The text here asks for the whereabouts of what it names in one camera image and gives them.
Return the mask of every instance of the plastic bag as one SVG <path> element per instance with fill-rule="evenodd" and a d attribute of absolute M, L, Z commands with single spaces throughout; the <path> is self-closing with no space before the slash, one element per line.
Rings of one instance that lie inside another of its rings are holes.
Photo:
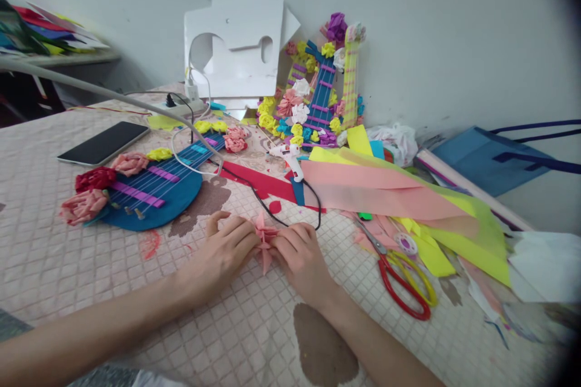
<path fill-rule="evenodd" d="M 410 166 L 418 152 L 416 131 L 395 123 L 393 127 L 375 126 L 366 129 L 369 140 L 380 140 L 383 147 L 393 154 L 393 162 L 399 167 Z"/>

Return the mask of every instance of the hand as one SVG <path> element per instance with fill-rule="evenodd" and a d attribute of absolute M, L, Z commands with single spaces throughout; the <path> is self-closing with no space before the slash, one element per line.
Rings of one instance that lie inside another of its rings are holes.
<path fill-rule="evenodd" d="M 217 296 L 258 252 L 254 247 L 259 245 L 260 238 L 246 219 L 235 216 L 218 230 L 218 221 L 228 216 L 230 212 L 221 210 L 208 218 L 206 243 L 176 273 L 181 286 L 187 289 L 191 308 Z"/>
<path fill-rule="evenodd" d="M 271 253 L 279 260 L 289 283 L 316 310 L 339 286 L 331 278 L 315 229 L 305 223 L 282 230 L 271 242 Z"/>

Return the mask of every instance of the white wall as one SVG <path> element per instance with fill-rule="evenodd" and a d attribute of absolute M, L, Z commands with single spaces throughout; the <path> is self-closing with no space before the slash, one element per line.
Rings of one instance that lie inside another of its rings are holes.
<path fill-rule="evenodd" d="M 183 14 L 209 0 L 32 0 L 77 19 L 123 56 L 75 73 L 112 89 L 183 77 Z M 332 12 L 367 26 L 366 123 L 400 121 L 420 138 L 581 118 L 578 35 L 565 0 L 287 0 L 311 35 Z M 581 163 L 581 138 L 535 146 Z M 581 233 L 581 178 L 549 173 L 504 195 L 541 229 Z M 565 208 L 555 212 L 556 205 Z"/>

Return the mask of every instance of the phone screen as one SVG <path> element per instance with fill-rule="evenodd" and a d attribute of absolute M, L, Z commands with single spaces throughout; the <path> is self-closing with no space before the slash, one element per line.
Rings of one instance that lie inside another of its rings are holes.
<path fill-rule="evenodd" d="M 137 140 L 148 127 L 121 121 L 104 132 L 58 156 L 58 159 L 95 166 Z"/>

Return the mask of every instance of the hot glue gun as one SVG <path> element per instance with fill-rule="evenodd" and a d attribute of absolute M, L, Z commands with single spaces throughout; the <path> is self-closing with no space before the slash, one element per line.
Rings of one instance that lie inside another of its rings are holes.
<path fill-rule="evenodd" d="M 295 176 L 294 180 L 297 183 L 300 183 L 303 180 L 303 170 L 301 169 L 301 166 L 298 164 L 297 160 L 297 156 L 301 154 L 301 149 L 298 145 L 279 145 L 277 147 L 271 148 L 268 151 L 268 154 L 276 157 L 282 157 L 284 161 L 290 166 L 292 175 Z"/>

